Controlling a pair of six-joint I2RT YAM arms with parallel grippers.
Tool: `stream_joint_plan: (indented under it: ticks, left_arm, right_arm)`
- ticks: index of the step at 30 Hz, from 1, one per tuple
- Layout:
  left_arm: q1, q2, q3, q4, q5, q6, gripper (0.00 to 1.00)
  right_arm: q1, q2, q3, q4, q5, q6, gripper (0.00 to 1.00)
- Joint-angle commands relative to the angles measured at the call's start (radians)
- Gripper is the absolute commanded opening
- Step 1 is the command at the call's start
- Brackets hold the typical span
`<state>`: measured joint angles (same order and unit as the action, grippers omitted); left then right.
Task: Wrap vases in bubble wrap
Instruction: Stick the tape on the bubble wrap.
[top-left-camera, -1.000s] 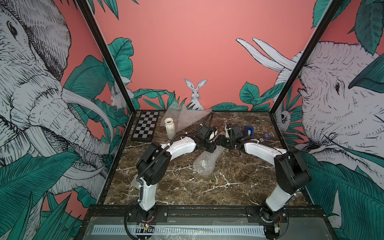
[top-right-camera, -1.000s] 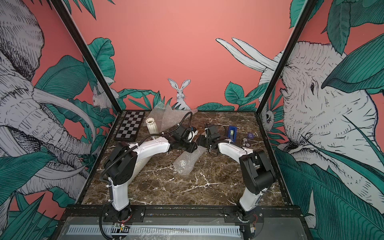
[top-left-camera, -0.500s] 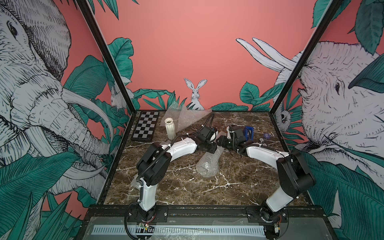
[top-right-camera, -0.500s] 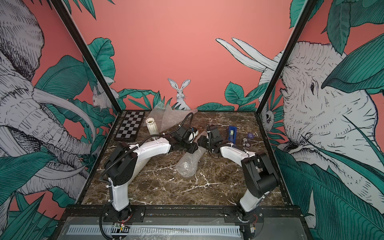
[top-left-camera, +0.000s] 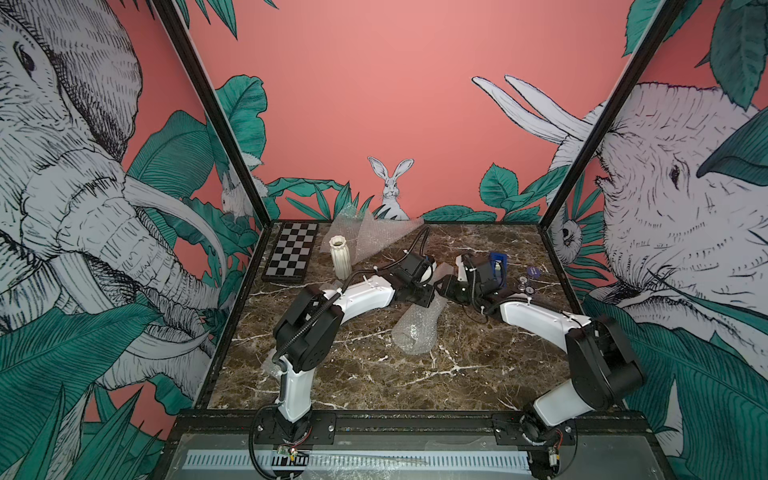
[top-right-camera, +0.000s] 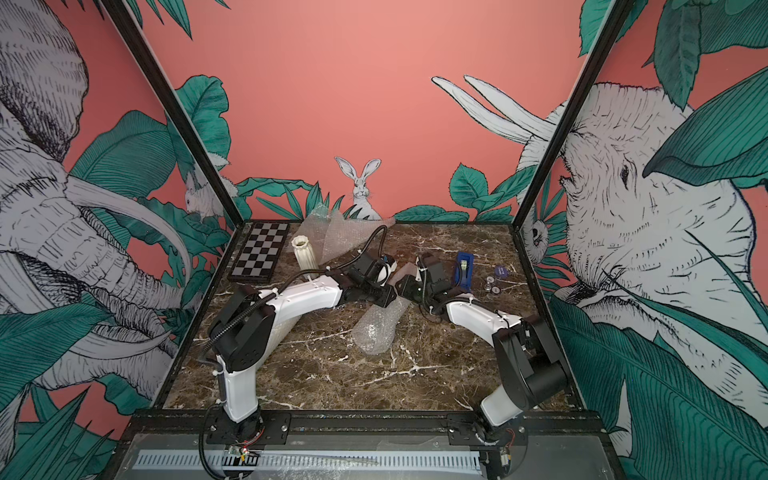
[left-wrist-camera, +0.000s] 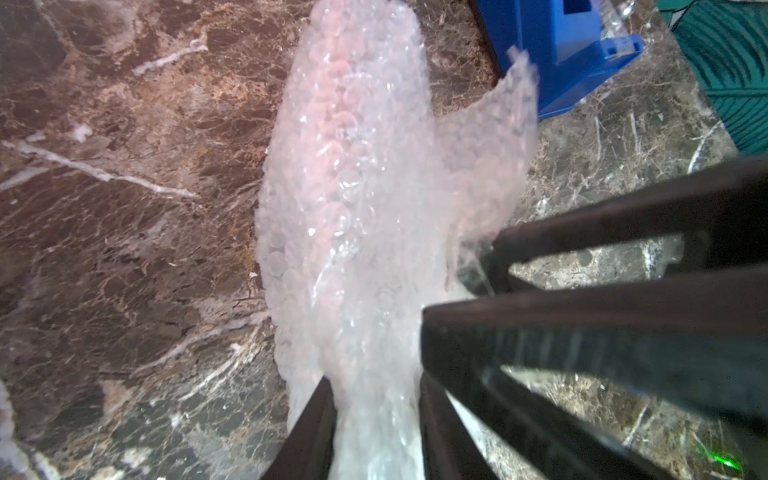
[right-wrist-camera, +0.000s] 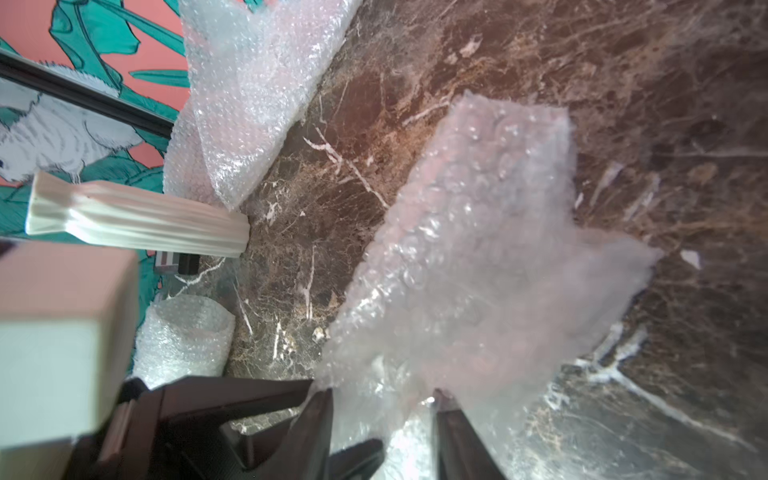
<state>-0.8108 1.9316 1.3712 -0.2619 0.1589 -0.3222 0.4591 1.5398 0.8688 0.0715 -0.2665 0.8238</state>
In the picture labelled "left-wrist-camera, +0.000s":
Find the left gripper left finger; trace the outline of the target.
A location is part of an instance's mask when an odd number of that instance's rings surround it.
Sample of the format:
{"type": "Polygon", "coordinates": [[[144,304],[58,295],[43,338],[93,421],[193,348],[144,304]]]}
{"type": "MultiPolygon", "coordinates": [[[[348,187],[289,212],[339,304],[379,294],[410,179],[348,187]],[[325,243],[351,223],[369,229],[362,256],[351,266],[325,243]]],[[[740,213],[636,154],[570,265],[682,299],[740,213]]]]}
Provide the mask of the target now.
{"type": "Polygon", "coordinates": [[[262,480],[326,480],[334,456],[337,410],[323,377],[262,480]]]}

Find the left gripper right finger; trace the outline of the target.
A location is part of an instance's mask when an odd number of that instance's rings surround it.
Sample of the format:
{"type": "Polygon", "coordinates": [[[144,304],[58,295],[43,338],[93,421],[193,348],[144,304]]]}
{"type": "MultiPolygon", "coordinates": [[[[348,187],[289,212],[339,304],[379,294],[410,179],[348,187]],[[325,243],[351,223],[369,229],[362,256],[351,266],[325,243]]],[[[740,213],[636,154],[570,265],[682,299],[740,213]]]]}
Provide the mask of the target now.
{"type": "Polygon", "coordinates": [[[497,480],[445,389],[429,374],[420,380],[419,417],[427,480],[497,480]]]}

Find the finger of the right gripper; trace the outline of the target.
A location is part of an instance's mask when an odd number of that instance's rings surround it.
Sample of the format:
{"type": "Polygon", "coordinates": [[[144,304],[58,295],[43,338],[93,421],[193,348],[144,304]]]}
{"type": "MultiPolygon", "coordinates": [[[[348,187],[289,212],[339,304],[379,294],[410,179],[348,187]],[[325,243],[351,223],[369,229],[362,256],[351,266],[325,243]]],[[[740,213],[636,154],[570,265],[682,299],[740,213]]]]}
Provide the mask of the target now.
{"type": "Polygon", "coordinates": [[[517,263],[605,245],[680,234],[674,272],[740,267],[767,260],[767,159],[731,159],[711,168],[553,217],[502,230],[482,258],[488,292],[529,289],[517,263]]]}
{"type": "Polygon", "coordinates": [[[527,290],[427,307],[424,369],[550,479],[662,479],[505,373],[589,374],[725,422],[767,474],[767,269],[527,290]]]}

